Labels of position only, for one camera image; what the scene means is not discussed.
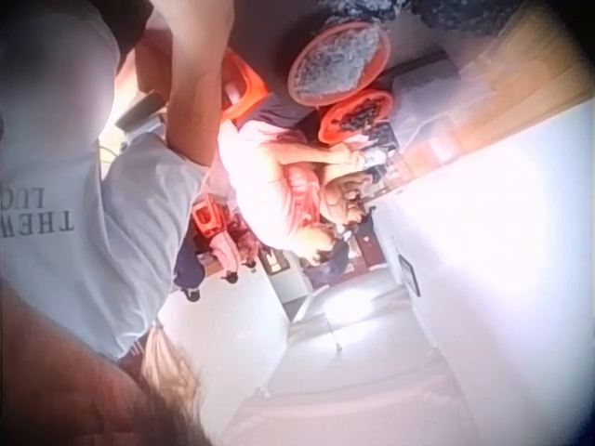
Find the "light fixture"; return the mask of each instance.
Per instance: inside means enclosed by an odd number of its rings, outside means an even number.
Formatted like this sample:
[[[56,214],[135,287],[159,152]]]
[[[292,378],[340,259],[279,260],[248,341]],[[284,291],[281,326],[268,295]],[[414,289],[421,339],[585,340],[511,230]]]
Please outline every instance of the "light fixture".
[[[366,293],[350,292],[329,300],[324,313],[329,323],[345,325],[365,318],[372,312],[371,298]]]

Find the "white t-shirt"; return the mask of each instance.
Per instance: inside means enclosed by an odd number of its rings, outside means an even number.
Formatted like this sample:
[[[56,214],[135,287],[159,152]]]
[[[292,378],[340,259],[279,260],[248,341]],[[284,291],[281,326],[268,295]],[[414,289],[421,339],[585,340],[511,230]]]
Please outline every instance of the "white t-shirt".
[[[35,20],[58,66],[50,61],[48,76],[22,89],[0,86],[0,274],[32,307],[117,359],[171,290],[206,169],[147,134],[102,181],[93,141],[110,113],[101,103],[113,99],[117,45],[94,14]],[[60,38],[73,43],[66,53]]]

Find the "white wall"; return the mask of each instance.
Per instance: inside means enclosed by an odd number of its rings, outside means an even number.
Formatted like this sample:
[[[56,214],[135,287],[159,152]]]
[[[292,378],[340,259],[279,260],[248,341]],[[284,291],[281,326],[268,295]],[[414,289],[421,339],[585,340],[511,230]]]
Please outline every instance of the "white wall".
[[[290,337],[266,391],[245,402],[222,444],[477,443],[456,381],[406,301],[338,331],[340,353],[330,334],[300,337]]]
[[[289,252],[284,252],[284,255],[291,268],[269,278],[282,304],[304,297],[311,292],[308,279],[301,273],[298,258]]]
[[[159,314],[200,380],[201,416],[218,437],[241,403],[266,383],[281,359],[288,321],[264,269],[240,271],[235,285],[206,278],[201,300],[170,296]]]
[[[414,312],[482,445],[551,444],[592,401],[592,107],[378,204],[377,231],[416,269]]]

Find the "red object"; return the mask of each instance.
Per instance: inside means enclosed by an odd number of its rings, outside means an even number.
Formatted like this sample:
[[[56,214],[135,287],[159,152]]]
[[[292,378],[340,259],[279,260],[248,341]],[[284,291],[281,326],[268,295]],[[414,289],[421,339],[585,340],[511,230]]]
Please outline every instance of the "red object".
[[[388,115],[394,100],[392,95],[382,90],[367,89],[356,93],[350,98],[340,101],[331,107],[323,116],[320,122],[320,130],[318,131],[318,139],[326,144],[338,144],[339,142],[361,133],[361,131],[355,132],[343,132],[340,129],[339,122],[343,117],[353,112],[359,105],[363,104],[366,100],[381,100],[380,113],[375,119],[374,124],[378,121],[385,119]]]
[[[306,45],[304,49],[301,50],[296,60],[294,61],[294,64],[291,66],[291,70],[289,71],[289,75],[287,76],[287,90],[289,91],[289,96],[291,96],[291,98],[299,104],[307,105],[310,107],[321,107],[323,105],[330,105],[335,102],[339,102],[340,100],[343,100],[345,98],[348,98],[349,96],[352,96],[358,91],[363,90],[372,82],[374,82],[377,76],[382,72],[382,70],[384,70],[384,67],[386,66],[390,57],[390,39],[389,36],[382,30],[379,30],[380,43],[378,45],[378,51],[376,52],[372,60],[370,60],[370,63],[368,63],[368,65],[365,67],[360,82],[352,90],[340,93],[333,93],[330,95],[326,95],[323,98],[303,98],[296,92],[294,82],[296,74],[298,72],[298,67],[301,64],[302,60],[304,60],[308,53],[310,53],[316,46],[330,40],[336,34],[344,33],[345,31],[349,30],[363,30],[371,26],[372,25],[364,21],[354,21],[351,23],[343,23],[342,25],[330,28],[324,31],[323,33],[317,35],[309,44]]]
[[[227,219],[223,209],[208,197],[194,206],[192,219],[198,230],[207,239],[227,228]]]
[[[258,74],[228,49],[221,67],[221,121],[240,118],[269,94]]]

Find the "orange bowl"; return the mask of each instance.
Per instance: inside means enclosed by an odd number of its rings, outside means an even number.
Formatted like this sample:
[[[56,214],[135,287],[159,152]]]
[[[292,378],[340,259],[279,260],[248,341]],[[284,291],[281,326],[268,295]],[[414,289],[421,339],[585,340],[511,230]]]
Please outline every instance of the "orange bowl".
[[[341,131],[339,122],[343,117],[355,111],[359,105],[369,99],[380,100],[380,111],[374,120],[374,124],[385,119],[389,115],[394,104],[392,95],[384,90],[363,90],[352,97],[335,104],[324,114],[323,119],[320,122],[320,129],[318,130],[318,139],[326,144],[338,144],[349,137],[361,133],[361,130],[355,132]]]
[[[384,67],[386,66],[390,57],[390,39],[383,30],[379,30],[380,43],[378,45],[376,54],[364,68],[364,72],[362,73],[360,81],[352,90],[332,93],[322,98],[311,98],[300,96],[295,87],[295,79],[296,74],[298,73],[299,65],[315,47],[330,41],[337,34],[344,33],[345,31],[360,31],[372,26],[373,25],[370,23],[366,23],[364,21],[354,21],[329,28],[328,30],[316,36],[309,44],[306,45],[304,49],[301,50],[293,65],[291,66],[291,70],[289,70],[289,75],[287,76],[287,90],[289,91],[289,96],[291,96],[291,98],[299,104],[307,105],[309,107],[321,107],[339,102],[344,98],[348,98],[349,96],[366,88],[372,82],[374,82],[377,76],[382,72],[382,70],[384,70]]]

